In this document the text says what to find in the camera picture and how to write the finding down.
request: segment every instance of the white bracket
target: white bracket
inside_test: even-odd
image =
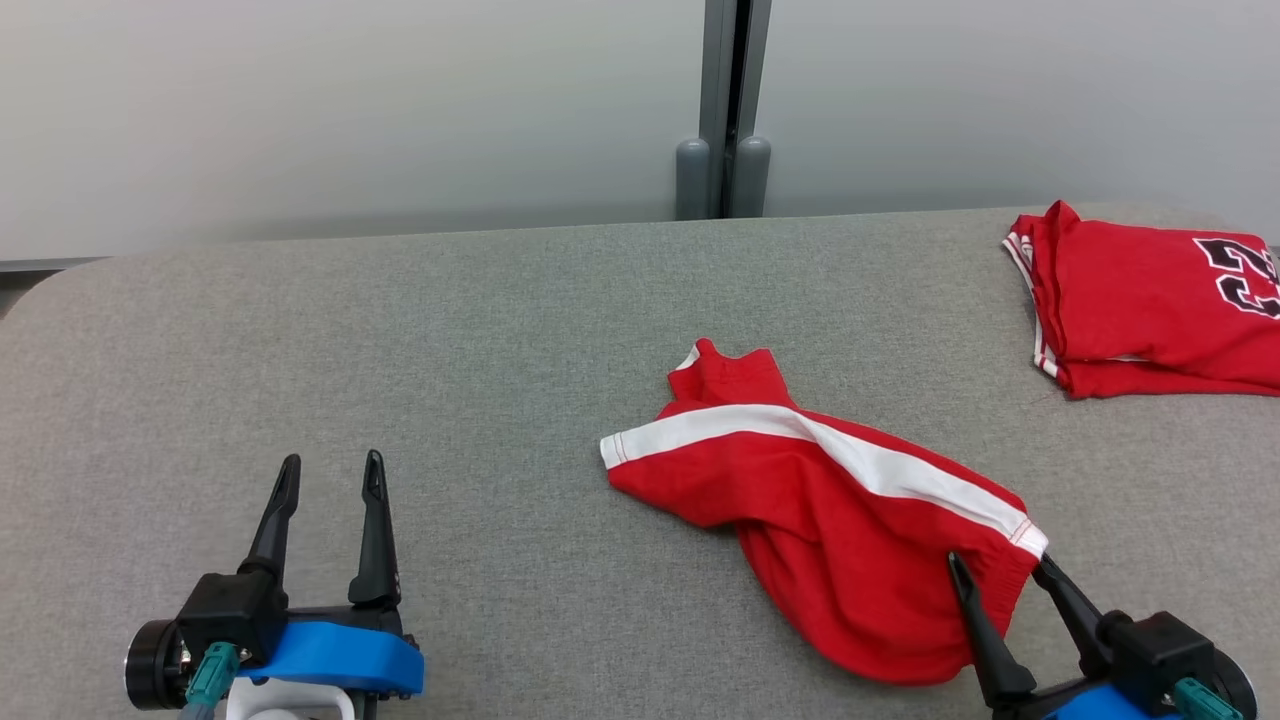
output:
[[[292,711],[330,707],[338,708],[342,720],[356,720],[356,706],[342,688],[274,678],[255,685],[248,678],[236,678],[227,696],[227,720],[305,720]]]

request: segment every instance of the clothing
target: clothing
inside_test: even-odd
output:
[[[1033,363],[1070,397],[1280,395],[1280,287],[1257,236],[1082,220],[1059,201],[1004,246],[1036,304]]]
[[[873,428],[801,410],[768,350],[699,340],[675,401],[600,441],[609,483],[699,527],[732,523],[806,641],[867,678],[923,685],[970,661],[947,569],[957,551],[1001,634],[1044,534],[1021,500]]]

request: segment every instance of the cable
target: cable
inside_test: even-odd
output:
[[[214,708],[232,689],[239,673],[239,651],[232,643],[216,642],[205,651],[205,659],[187,687],[187,706],[178,720],[212,720]]]

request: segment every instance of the teal cable connector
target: teal cable connector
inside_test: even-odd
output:
[[[237,673],[239,651],[236,646],[223,642],[209,646],[187,687],[187,706],[182,708],[179,720],[212,717],[214,708],[232,689]]]
[[[1174,705],[1187,720],[1244,720],[1243,712],[1190,678],[1174,685]]]

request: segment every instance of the gray fabric surface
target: gray fabric surface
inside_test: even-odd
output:
[[[986,716],[969,671],[902,689],[832,666],[731,533],[608,487],[596,441],[653,418],[699,336],[771,347],[801,406],[1020,493],[1100,606],[1180,615],[1280,707],[1280,401],[1064,400],[1029,361],[998,246],[1014,215],[273,242],[61,273],[0,323],[4,715],[147,716],[120,688],[133,632],[236,568],[288,452],[287,588],[343,601],[376,447],[430,667],[383,717]],[[1038,589],[1010,644],[1044,684],[1074,675]]]
[[[18,299],[22,297],[23,292],[24,291],[20,290],[0,288],[0,318],[4,318],[5,313],[8,313],[15,302],[18,302]]]

